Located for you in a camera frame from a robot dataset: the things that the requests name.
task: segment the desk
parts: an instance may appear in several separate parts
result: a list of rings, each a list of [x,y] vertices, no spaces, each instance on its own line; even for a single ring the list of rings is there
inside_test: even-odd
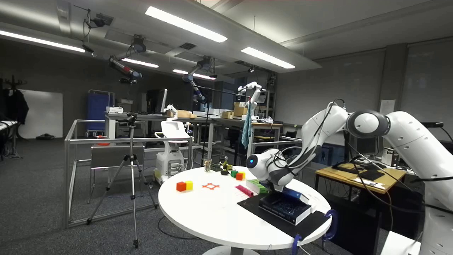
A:
[[[352,164],[341,164],[342,167],[351,169],[352,170]],[[366,186],[368,190],[378,193],[378,194],[386,194],[399,180],[402,180],[402,177],[406,174],[404,170],[395,170],[395,169],[382,169],[379,170],[380,173],[383,173],[383,176],[380,176],[379,179],[373,180],[375,183],[380,183],[382,189],[373,187],[373,186]],[[365,189],[363,184],[361,181],[355,181],[353,179],[356,179],[355,173],[348,173],[345,170],[335,170],[331,167],[325,167],[325,169],[319,169],[315,170],[315,180],[314,180],[314,189],[317,190],[318,186],[318,179],[328,179],[328,180],[334,180],[338,183],[344,183],[346,186],[349,186],[349,200],[351,200],[351,189],[352,187],[358,187],[358,189]]]
[[[244,172],[246,179],[254,179],[246,167],[233,167]],[[192,181],[193,190],[179,193],[175,190],[178,181]],[[212,183],[218,187],[209,190],[202,186]],[[186,170],[169,177],[158,190],[158,203],[162,214],[178,228],[195,237],[225,247],[216,247],[205,254],[254,254],[249,249],[287,249],[293,237],[281,232],[254,214],[237,206],[237,201],[247,197],[236,186],[244,186],[230,176],[220,176],[218,172],[205,172],[203,167]],[[329,204],[311,187],[293,180],[288,189],[304,193],[310,197],[311,206],[327,213]],[[312,242],[322,237],[329,228],[327,220],[314,232],[307,235],[298,245]]]

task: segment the red cube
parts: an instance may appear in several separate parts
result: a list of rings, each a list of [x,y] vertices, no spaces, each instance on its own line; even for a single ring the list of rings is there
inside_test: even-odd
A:
[[[244,179],[244,173],[243,172],[236,173],[236,180],[243,180],[243,179]]]
[[[185,181],[178,181],[176,184],[175,184],[175,190],[176,191],[184,191],[186,189],[186,183]]]

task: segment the computer monitor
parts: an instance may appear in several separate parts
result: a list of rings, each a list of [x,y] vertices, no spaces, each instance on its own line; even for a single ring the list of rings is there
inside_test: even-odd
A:
[[[167,94],[168,91],[165,88],[147,91],[147,112],[148,113],[164,112],[165,104],[167,104]]]
[[[349,135],[348,139],[348,152],[349,157],[358,156],[358,153],[373,157],[380,156],[383,152],[383,139],[382,138],[355,138]]]

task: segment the white table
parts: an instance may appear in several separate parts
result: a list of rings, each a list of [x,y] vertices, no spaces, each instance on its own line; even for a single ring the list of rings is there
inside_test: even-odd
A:
[[[244,172],[246,179],[254,179],[246,167],[233,167]],[[192,191],[176,191],[178,181],[192,181]],[[202,187],[208,183],[218,184],[212,190]],[[293,244],[293,237],[281,232],[261,218],[237,206],[237,201],[247,197],[240,193],[237,181],[230,176],[218,172],[205,172],[203,167],[186,170],[169,177],[158,190],[158,204],[162,214],[176,227],[195,237],[225,247],[209,249],[206,254],[242,254],[242,249],[287,249]],[[311,187],[293,180],[288,189],[301,191],[310,197],[311,207],[319,213],[327,213],[329,204]],[[298,245],[318,240],[329,228],[328,218],[314,232],[307,235]]]

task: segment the fluorescent light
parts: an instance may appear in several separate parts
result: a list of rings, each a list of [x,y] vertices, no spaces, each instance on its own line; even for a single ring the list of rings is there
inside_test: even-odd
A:
[[[69,51],[84,53],[84,50],[79,48],[79,47],[72,47],[72,45],[59,44],[59,43],[46,41],[46,40],[39,40],[39,38],[26,37],[26,36],[21,36],[21,34],[14,34],[14,33],[8,33],[8,31],[2,31],[2,30],[0,30],[0,36],[9,37],[9,38],[17,38],[17,40],[21,40],[21,41],[31,41],[31,43],[36,43],[36,44],[43,44],[43,45],[55,47],[55,48],[63,48],[63,50],[69,50]]]
[[[281,67],[281,68],[284,68],[284,70],[293,70],[293,68],[295,68],[294,65],[291,65],[291,64],[288,64],[288,62],[284,62],[284,61],[281,61],[281,60],[278,60],[278,58],[276,58],[276,57],[271,57],[271,55],[269,55],[269,54],[264,54],[264,53],[261,53],[261,51],[257,51],[257,50],[254,50],[254,48],[252,48],[252,47],[243,48],[242,53],[249,54],[249,55],[252,55],[252,57],[254,57],[254,58],[267,61],[267,62],[270,62],[270,64],[278,65],[278,67]]]
[[[193,34],[198,34],[201,37],[205,37],[208,40],[212,40],[212,41],[216,41],[216,43],[223,43],[226,41],[227,38],[215,33],[215,31],[210,31],[208,28],[203,28],[201,26],[196,26],[188,20],[184,20],[184,19],[179,19],[176,16],[172,16],[167,11],[162,11],[162,10],[158,10],[152,6],[147,7],[145,13],[147,16],[152,17],[152,19],[157,19],[157,20],[161,20],[164,23],[168,23],[168,24],[172,24],[178,28],[182,28],[182,30],[186,30],[189,33],[193,33]]]
[[[150,67],[150,68],[158,68],[158,65],[155,65],[152,62],[143,62],[143,61],[137,61],[137,60],[131,60],[131,58],[123,58],[121,61],[131,62],[131,64],[135,64],[135,65],[144,65],[144,67]]]
[[[184,70],[172,70],[172,72],[175,72],[175,74],[182,74],[182,75],[186,75],[186,74],[188,74],[188,72],[184,71]],[[193,77],[201,78],[201,79],[209,79],[209,81],[213,81],[213,79],[215,79],[215,78],[212,78],[212,77],[202,75],[202,74],[193,74]]]

